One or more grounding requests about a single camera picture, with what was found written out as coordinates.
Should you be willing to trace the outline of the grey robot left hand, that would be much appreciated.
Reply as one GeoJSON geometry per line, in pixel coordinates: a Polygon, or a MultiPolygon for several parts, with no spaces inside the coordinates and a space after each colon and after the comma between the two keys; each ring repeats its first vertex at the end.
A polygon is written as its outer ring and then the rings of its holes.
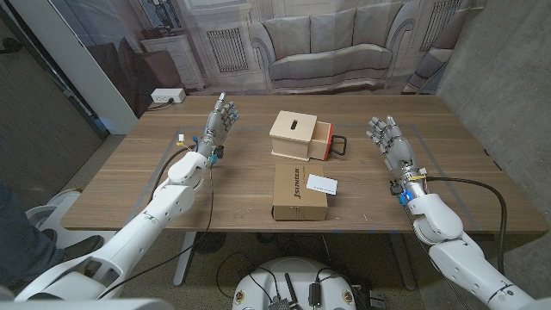
{"type": "Polygon", "coordinates": [[[222,92],[207,118],[196,151],[206,158],[211,156],[216,146],[222,146],[232,125],[239,118],[234,102],[225,102],[226,93],[222,92]]]}

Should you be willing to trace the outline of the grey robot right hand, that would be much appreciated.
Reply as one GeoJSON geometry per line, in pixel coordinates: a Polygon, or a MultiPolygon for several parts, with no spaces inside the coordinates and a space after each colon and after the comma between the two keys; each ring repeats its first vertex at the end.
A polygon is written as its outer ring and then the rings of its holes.
{"type": "Polygon", "coordinates": [[[379,148],[385,165],[400,187],[409,194],[409,199],[426,195],[414,151],[393,117],[389,115],[385,121],[373,117],[368,125],[367,136],[379,148]]]}

